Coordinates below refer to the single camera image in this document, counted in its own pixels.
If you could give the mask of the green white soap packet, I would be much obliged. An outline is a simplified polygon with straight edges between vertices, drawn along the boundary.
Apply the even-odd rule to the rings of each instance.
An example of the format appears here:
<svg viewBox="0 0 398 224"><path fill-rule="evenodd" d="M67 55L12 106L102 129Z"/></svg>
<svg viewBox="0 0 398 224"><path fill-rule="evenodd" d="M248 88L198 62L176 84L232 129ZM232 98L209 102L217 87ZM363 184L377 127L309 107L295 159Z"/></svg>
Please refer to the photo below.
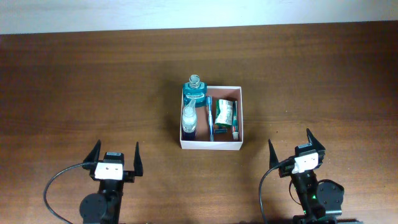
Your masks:
<svg viewBox="0 0 398 224"><path fill-rule="evenodd" d="M224 99L216 101L215 124L218 126L231 126L233 122L233 102Z"/></svg>

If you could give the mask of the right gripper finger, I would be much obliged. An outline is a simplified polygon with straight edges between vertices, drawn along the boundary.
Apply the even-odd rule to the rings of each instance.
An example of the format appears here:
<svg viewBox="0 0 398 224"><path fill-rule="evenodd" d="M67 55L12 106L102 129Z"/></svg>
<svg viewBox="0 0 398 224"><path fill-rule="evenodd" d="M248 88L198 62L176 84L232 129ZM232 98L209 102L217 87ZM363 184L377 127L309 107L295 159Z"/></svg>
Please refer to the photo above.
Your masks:
<svg viewBox="0 0 398 224"><path fill-rule="evenodd" d="M325 147L315 138L309 128L306 129L308 141L315 147L317 151L324 151Z"/></svg>
<svg viewBox="0 0 398 224"><path fill-rule="evenodd" d="M268 145L269 145L269 168L273 169L279 165L279 160L277 158L277 154L270 139L268 139Z"/></svg>

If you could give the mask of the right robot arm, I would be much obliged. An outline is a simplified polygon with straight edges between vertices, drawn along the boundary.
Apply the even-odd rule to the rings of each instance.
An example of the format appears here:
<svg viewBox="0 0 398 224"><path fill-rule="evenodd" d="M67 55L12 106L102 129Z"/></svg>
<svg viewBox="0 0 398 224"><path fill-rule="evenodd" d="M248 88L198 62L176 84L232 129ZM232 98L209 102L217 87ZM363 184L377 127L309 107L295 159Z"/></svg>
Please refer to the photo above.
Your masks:
<svg viewBox="0 0 398 224"><path fill-rule="evenodd" d="M277 169L279 177L290 177L297 193L303 214L295 215L293 223L336 223L342 214L344 188L336 182L318 180L315 169L323 164L325 147L307 129L308 143L295 147L295 154L279 161L272 143L269 143L271 170Z"/></svg>

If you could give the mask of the blue disposable razor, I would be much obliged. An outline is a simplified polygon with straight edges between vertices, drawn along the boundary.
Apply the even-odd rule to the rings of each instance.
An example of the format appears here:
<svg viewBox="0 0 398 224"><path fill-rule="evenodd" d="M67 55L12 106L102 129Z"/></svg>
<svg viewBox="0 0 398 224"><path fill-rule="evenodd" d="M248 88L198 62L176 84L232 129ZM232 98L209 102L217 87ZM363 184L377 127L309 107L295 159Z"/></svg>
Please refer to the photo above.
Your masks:
<svg viewBox="0 0 398 224"><path fill-rule="evenodd" d="M225 128L220 128L220 129L215 129L214 130L215 134L223 134L223 133L227 133L227 132L228 132L228 130L225 129Z"/></svg>

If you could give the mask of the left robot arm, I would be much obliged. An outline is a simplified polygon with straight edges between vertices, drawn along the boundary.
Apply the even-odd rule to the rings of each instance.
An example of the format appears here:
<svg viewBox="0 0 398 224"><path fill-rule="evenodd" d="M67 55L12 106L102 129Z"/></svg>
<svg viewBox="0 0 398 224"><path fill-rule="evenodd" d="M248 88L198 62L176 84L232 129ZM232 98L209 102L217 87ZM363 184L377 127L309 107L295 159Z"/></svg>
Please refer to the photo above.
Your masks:
<svg viewBox="0 0 398 224"><path fill-rule="evenodd" d="M80 215L83 223L118 224L125 183L133 183L136 177L144 174L139 152L139 143L134 151L134 169L124 169L124 154L107 152L100 160L101 141L83 160L83 168L89 176L99 182L98 191L87 195L80 204Z"/></svg>

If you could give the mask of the teal mouthwash bottle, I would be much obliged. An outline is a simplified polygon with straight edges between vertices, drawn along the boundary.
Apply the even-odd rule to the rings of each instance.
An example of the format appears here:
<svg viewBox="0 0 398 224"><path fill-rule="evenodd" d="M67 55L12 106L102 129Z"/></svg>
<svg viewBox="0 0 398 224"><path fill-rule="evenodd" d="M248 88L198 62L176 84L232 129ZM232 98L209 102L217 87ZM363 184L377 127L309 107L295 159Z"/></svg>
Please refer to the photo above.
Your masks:
<svg viewBox="0 0 398 224"><path fill-rule="evenodd" d="M191 100L196 100L195 107L206 105L207 84L198 75L191 75L189 81L183 84L183 104L187 106Z"/></svg>

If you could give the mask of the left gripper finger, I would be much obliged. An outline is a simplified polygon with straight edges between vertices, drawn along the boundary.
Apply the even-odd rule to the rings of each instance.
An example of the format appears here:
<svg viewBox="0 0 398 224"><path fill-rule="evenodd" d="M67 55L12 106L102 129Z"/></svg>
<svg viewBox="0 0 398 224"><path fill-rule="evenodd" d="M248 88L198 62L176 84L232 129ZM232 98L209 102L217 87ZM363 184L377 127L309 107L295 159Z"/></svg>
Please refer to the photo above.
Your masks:
<svg viewBox="0 0 398 224"><path fill-rule="evenodd" d="M96 167L96 163L99 161L100 149L101 149L101 141L97 140L94 148L83 160L83 163L84 163L83 169L84 170L92 170Z"/></svg>
<svg viewBox="0 0 398 224"><path fill-rule="evenodd" d="M139 142L136 142L136 148L134 152L134 175L137 177L142 177L144 175L143 164L139 152Z"/></svg>

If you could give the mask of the clear pump sanitizer bottle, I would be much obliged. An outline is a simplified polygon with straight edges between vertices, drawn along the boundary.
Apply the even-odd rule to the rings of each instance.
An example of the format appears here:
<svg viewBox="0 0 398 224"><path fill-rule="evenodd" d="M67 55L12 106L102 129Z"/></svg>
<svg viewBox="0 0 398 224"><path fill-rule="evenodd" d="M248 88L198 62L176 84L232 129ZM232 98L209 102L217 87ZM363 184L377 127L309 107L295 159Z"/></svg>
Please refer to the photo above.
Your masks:
<svg viewBox="0 0 398 224"><path fill-rule="evenodd" d="M185 141L193 141L196 136L197 112L196 100L190 100L182 113L182 138Z"/></svg>

